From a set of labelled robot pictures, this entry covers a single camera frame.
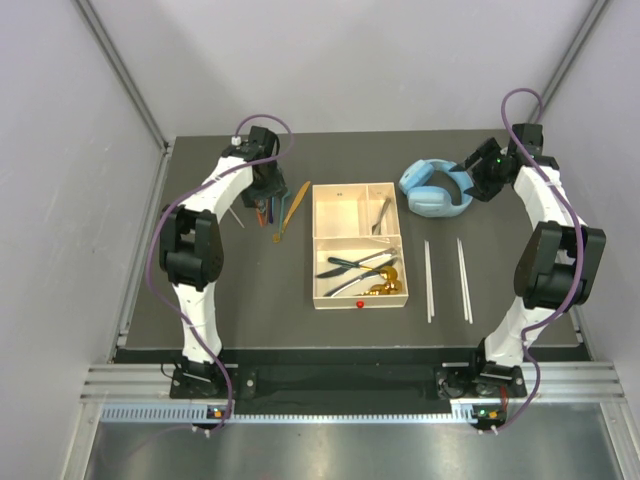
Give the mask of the silver knife lower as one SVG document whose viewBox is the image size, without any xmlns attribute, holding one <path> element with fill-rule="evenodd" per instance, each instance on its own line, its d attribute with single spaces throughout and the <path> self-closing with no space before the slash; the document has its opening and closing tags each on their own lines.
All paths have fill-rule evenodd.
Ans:
<svg viewBox="0 0 640 480">
<path fill-rule="evenodd" d="M 348 269 L 364 270 L 363 274 L 353 277 L 352 279 L 342 283 L 341 285 L 338 285 L 337 287 L 327 291 L 324 294 L 324 297 L 335 297 L 342 291 L 349 289 L 350 287 L 362 282 L 363 280 L 374 277 L 374 276 L 381 276 L 383 279 L 387 280 L 388 279 L 387 272 L 391 267 L 394 266 L 394 264 L 397 261 L 397 257 L 392 256 L 389 260 L 373 268 L 368 267 L 366 265 L 361 265 L 360 263 L 355 261 L 347 261 L 337 257 L 329 257 L 328 261 L 332 264 L 336 264 L 341 267 L 347 267 Z"/>
</svg>

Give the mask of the left aluminium frame post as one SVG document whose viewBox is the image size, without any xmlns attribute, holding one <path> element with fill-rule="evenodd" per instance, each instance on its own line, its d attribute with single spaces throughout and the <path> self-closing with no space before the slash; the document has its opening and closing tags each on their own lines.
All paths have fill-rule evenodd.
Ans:
<svg viewBox="0 0 640 480">
<path fill-rule="evenodd" d="M 154 118 L 136 81 L 118 51 L 116 44 L 101 20 L 97 9 L 89 0 L 72 0 L 71 3 L 90 31 L 100 51 L 104 55 L 107 64 L 123 88 L 124 93 L 140 117 L 147 132 L 150 134 L 154 143 L 160 148 L 160 151 L 165 152 L 169 147 L 169 141 L 162 133 L 158 122 Z"/>
</svg>

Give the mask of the light blue headphones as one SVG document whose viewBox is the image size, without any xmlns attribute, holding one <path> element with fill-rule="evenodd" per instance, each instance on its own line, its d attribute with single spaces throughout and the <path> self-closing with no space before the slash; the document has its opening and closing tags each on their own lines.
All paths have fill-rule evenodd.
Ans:
<svg viewBox="0 0 640 480">
<path fill-rule="evenodd" d="M 455 204 L 451 194 L 443 187 L 428 185 L 434 173 L 445 174 L 460 191 L 460 202 Z M 461 215 L 471 205 L 473 197 L 467 193 L 473 187 L 469 174 L 456 163 L 443 159 L 420 159 L 411 164 L 398 181 L 406 196 L 409 210 L 425 218 L 450 218 Z"/>
</svg>

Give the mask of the cream divided utensil box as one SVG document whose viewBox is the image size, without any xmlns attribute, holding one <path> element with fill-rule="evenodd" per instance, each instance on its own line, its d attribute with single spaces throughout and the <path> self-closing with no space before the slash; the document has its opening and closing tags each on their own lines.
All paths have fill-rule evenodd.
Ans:
<svg viewBox="0 0 640 480">
<path fill-rule="evenodd" d="M 371 227 L 386 197 L 392 199 L 386 215 L 389 230 L 381 235 L 372 235 Z M 395 186 L 390 182 L 315 185 L 312 187 L 312 204 L 314 307 L 318 310 L 404 307 L 409 290 Z M 327 291 L 364 273 L 364 270 L 351 269 L 337 277 L 317 278 L 317 274 L 334 268 L 327 261 L 329 257 L 357 261 L 388 248 L 397 250 L 393 268 L 398 273 L 396 280 L 403 285 L 401 294 L 361 296 L 372 285 L 387 282 L 380 276 L 374 276 L 335 297 L 324 297 Z"/>
</svg>

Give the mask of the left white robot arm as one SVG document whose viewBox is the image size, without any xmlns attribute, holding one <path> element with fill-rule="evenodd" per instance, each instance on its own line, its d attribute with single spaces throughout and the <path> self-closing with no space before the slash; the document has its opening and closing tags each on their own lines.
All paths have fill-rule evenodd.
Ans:
<svg viewBox="0 0 640 480">
<path fill-rule="evenodd" d="M 204 188 L 189 194 L 168 214 L 159 235 L 159 264 L 176 293 L 184 328 L 184 347 L 176 382 L 192 382 L 205 396 L 226 387 L 227 374 L 215 364 L 222 350 L 215 318 L 215 284 L 224 252 L 219 222 L 237 198 L 263 222 L 287 193 L 277 162 L 276 133 L 253 126 L 247 139 L 232 138 Z"/>
</svg>

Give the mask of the plain gold spoon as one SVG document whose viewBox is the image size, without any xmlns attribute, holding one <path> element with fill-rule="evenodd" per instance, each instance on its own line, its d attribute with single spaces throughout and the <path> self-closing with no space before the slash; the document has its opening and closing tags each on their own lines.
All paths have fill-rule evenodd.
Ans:
<svg viewBox="0 0 640 480">
<path fill-rule="evenodd" d="M 385 281 L 395 281 L 398 278 L 398 273 L 395 268 L 385 265 L 376 269 L 372 269 L 371 273 L 376 273 Z"/>
</svg>

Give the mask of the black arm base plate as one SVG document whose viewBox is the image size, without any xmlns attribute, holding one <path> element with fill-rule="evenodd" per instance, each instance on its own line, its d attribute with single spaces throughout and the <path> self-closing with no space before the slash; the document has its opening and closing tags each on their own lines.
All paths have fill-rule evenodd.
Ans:
<svg viewBox="0 0 640 480">
<path fill-rule="evenodd" d="M 426 365 L 333 365 L 301 367 L 233 368 L 231 381 L 213 373 L 201 378 L 174 370 L 169 396 L 172 399 L 224 399 L 228 394 L 236 401 L 269 400 L 274 402 L 328 402 L 334 395 L 341 402 L 354 400 L 358 394 L 373 399 L 382 394 L 400 394 L 411 399 L 436 401 L 458 398 L 523 398 L 526 387 L 522 372 L 506 381 L 481 378 L 475 381 L 463 367 L 446 369 Z"/>
</svg>

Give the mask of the silver fork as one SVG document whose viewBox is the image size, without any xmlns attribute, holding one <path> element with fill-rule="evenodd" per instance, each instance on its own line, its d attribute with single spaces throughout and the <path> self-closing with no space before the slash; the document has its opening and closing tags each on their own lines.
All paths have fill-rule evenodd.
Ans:
<svg viewBox="0 0 640 480">
<path fill-rule="evenodd" d="M 388 232 L 389 225 L 388 221 L 386 220 L 386 215 L 391 205 L 392 199 L 390 197 L 386 197 L 379 209 L 374 224 L 371 227 L 372 235 L 381 235 L 382 233 Z"/>
</svg>

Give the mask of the ornate gold spoon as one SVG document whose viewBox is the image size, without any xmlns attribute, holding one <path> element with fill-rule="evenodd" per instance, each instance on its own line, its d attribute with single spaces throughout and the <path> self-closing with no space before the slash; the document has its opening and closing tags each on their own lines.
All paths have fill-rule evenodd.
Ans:
<svg viewBox="0 0 640 480">
<path fill-rule="evenodd" d="M 398 295 L 403 292 L 403 285 L 397 280 L 387 281 L 382 284 L 372 285 L 361 296 Z"/>
</svg>

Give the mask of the right aluminium frame post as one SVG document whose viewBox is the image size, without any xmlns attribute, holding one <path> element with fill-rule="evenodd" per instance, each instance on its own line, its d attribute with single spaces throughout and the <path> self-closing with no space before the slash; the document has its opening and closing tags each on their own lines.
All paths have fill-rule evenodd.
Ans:
<svg viewBox="0 0 640 480">
<path fill-rule="evenodd" d="M 576 32 L 571 36 L 570 42 L 564 48 L 558 64 L 540 94 L 543 107 L 535 106 L 532 109 L 527 118 L 529 123 L 542 118 L 611 4 L 611 0 L 589 2 L 589 8 L 580 20 Z"/>
</svg>

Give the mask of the aluminium frame post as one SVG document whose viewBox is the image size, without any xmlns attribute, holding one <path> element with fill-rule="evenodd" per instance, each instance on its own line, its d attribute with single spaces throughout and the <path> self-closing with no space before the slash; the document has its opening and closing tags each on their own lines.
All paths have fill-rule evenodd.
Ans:
<svg viewBox="0 0 640 480">
<path fill-rule="evenodd" d="M 543 107 L 535 106 L 532 109 L 527 118 L 529 123 L 542 118 L 611 4 L 611 0 L 589 2 L 589 8 L 580 20 L 576 32 L 571 36 L 570 42 L 564 48 L 558 64 L 540 94 Z"/>
<path fill-rule="evenodd" d="M 150 134 L 154 143 L 160 148 L 160 151 L 165 152 L 169 147 L 169 141 L 162 133 L 158 122 L 154 118 L 136 81 L 118 51 L 116 44 L 101 20 L 97 9 L 89 0 L 72 0 L 71 3 L 90 31 L 100 51 L 104 55 L 107 64 L 123 88 L 124 93 L 140 117 L 147 132 Z"/>
</svg>

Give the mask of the dark teal handled knife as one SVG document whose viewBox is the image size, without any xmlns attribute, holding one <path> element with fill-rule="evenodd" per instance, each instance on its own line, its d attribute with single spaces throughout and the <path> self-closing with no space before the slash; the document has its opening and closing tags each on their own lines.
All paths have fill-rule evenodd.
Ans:
<svg viewBox="0 0 640 480">
<path fill-rule="evenodd" d="M 330 265 L 333 265 L 334 268 L 317 274 L 316 275 L 317 278 L 326 279 L 326 278 L 337 277 L 351 269 L 360 269 L 366 263 L 366 260 L 351 261 L 351 260 L 346 260 L 338 257 L 329 257 L 327 261 Z"/>
</svg>

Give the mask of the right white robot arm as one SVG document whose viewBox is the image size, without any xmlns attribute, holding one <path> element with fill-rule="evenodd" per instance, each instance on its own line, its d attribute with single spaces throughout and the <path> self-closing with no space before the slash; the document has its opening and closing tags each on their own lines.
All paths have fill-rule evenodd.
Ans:
<svg viewBox="0 0 640 480">
<path fill-rule="evenodd" d="M 515 269 L 514 302 L 466 372 L 469 388 L 481 396 L 515 385 L 540 332 L 586 302 L 606 245 L 604 231 L 588 227 L 569 204 L 556 159 L 543 153 L 542 126 L 520 123 L 512 131 L 507 148 L 490 138 L 459 166 L 470 173 L 465 192 L 476 200 L 488 202 L 512 186 L 533 228 Z"/>
</svg>

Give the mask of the aluminium front rail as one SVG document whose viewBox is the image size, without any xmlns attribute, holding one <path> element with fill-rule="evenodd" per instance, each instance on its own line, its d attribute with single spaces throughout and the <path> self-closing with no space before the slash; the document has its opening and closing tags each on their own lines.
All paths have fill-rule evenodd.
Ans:
<svg viewBox="0 0 640 480">
<path fill-rule="evenodd" d="M 542 362 L 539 403 L 623 402 L 625 395 L 614 366 L 607 362 Z M 151 364 L 105 364 L 89 368 L 81 390 L 83 402 L 140 401 L 169 398 L 170 381 Z"/>
</svg>

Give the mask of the silver round ladle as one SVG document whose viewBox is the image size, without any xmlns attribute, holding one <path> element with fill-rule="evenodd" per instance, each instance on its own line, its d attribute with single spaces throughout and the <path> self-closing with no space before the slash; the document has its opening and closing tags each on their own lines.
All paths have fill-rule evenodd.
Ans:
<svg viewBox="0 0 640 480">
<path fill-rule="evenodd" d="M 230 213 L 232 214 L 232 216 L 234 217 L 234 219 L 237 221 L 237 223 L 240 225 L 241 228 L 245 229 L 245 225 L 242 222 L 242 220 L 239 218 L 239 216 L 236 214 L 236 212 L 233 210 L 233 208 L 229 208 Z"/>
</svg>

